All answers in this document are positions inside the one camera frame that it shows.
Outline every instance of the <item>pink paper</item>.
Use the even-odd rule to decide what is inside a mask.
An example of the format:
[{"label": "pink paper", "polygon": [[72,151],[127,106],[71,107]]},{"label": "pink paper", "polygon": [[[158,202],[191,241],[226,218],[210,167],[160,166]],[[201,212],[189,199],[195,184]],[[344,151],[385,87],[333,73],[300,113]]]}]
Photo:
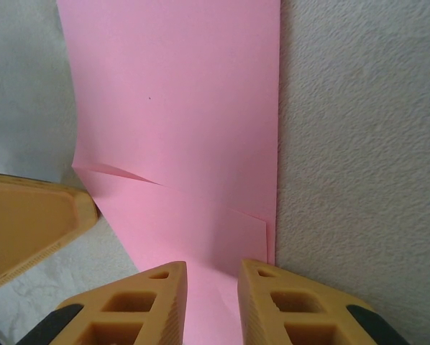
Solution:
[{"label": "pink paper", "polygon": [[188,262],[186,344],[240,344],[240,260],[274,261],[280,1],[58,5],[74,168],[139,269]]}]

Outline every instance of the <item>yellow foam block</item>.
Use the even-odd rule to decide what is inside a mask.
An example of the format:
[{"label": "yellow foam block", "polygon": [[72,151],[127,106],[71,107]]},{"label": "yellow foam block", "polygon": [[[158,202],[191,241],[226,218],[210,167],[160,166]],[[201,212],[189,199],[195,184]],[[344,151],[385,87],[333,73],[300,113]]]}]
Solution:
[{"label": "yellow foam block", "polygon": [[375,345],[347,310],[368,304],[300,275],[244,260],[238,293],[245,345]]},{"label": "yellow foam block", "polygon": [[95,204],[85,191],[0,175],[0,285],[96,222]]},{"label": "yellow foam block", "polygon": [[66,300],[83,309],[51,345],[181,345],[185,262],[171,262]]}]

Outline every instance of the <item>yellow plastic part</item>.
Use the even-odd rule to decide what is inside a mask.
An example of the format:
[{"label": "yellow plastic part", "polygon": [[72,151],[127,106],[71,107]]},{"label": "yellow plastic part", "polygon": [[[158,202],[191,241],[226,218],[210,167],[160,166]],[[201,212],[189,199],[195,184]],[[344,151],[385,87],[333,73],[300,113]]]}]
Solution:
[{"label": "yellow plastic part", "polygon": [[84,308],[51,345],[181,345],[188,283],[171,262],[66,300]]},{"label": "yellow plastic part", "polygon": [[346,309],[368,304],[300,275],[246,259],[238,293],[245,345],[376,345]]},{"label": "yellow plastic part", "polygon": [[97,222],[87,192],[0,175],[0,286]]}]

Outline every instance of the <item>white surface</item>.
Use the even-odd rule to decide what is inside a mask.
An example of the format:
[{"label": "white surface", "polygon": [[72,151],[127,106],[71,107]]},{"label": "white surface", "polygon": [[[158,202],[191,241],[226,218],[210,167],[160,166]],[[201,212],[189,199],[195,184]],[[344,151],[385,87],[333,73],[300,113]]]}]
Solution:
[{"label": "white surface", "polygon": [[[0,0],[0,172],[76,185],[54,0]],[[283,9],[278,264],[430,344],[430,0]],[[64,298],[135,272],[105,222],[0,289],[10,344]]]}]

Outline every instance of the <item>textured wall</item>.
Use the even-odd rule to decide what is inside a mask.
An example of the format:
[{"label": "textured wall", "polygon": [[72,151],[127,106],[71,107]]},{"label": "textured wall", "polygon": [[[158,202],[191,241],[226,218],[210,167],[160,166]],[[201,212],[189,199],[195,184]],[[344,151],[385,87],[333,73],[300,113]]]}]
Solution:
[{"label": "textured wall", "polygon": [[285,0],[278,264],[430,344],[430,0]]}]

